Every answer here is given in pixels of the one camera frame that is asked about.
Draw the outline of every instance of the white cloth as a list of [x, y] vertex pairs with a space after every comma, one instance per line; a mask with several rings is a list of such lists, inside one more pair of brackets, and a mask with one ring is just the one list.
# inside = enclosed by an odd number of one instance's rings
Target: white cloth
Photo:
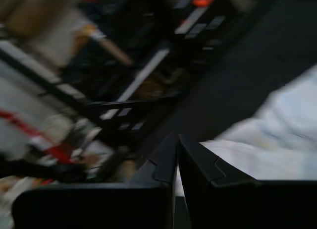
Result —
[[[254, 117], [202, 144], [256, 179], [317, 180], [317, 65], [271, 93]], [[176, 193], [184, 195], [180, 186]]]

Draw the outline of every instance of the white fabric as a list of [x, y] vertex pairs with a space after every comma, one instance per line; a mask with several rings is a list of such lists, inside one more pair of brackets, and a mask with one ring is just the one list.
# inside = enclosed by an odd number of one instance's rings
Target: white fabric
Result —
[[202, 144], [256, 179], [317, 180], [317, 65], [270, 94], [253, 118]]

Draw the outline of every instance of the merchandise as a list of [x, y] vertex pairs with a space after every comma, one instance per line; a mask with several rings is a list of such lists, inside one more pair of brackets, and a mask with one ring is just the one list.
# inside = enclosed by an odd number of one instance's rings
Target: merchandise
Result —
[[68, 0], [24, 0], [8, 17], [6, 28], [16, 35], [37, 35], [58, 14]]
[[144, 0], [83, 0], [79, 7], [137, 61], [142, 61], [161, 38], [154, 13]]
[[88, 43], [62, 69], [61, 78], [94, 101], [115, 101], [132, 81], [132, 72], [96, 41]]
[[22, 0], [0, 0], [0, 21], [4, 21], [19, 6], [20, 2]]

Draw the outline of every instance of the gray carpet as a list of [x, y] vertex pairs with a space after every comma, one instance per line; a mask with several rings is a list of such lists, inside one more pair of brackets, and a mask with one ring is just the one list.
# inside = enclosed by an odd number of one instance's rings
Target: gray carpet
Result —
[[251, 117], [270, 92], [317, 60], [317, 0], [275, 0], [204, 74], [139, 147], [143, 157], [170, 132], [212, 140]]

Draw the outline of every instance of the floor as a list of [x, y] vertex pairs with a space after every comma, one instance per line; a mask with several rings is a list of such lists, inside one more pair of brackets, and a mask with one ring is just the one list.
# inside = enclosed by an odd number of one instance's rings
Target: floor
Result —
[[171, 132], [212, 140], [251, 117], [270, 92], [316, 63], [316, 33], [317, 0], [275, 0], [144, 140], [140, 158]]

